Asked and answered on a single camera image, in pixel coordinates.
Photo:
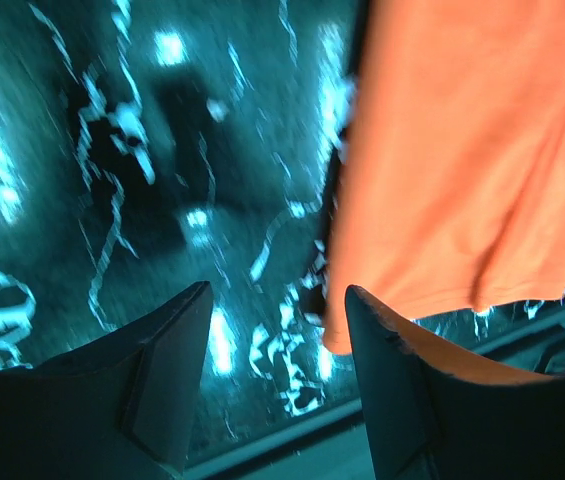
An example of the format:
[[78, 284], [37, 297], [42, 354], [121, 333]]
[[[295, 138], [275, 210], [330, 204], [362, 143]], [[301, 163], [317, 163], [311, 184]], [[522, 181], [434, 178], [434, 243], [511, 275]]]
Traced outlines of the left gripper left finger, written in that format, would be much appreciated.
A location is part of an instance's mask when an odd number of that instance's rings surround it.
[[32, 369], [0, 371], [0, 479], [178, 479], [212, 313], [196, 282]]

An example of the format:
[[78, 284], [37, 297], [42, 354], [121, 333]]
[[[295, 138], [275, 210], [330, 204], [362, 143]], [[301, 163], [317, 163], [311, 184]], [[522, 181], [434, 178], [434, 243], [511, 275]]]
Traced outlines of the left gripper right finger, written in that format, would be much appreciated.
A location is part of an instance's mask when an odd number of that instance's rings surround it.
[[565, 374], [515, 368], [345, 295], [379, 479], [565, 479]]

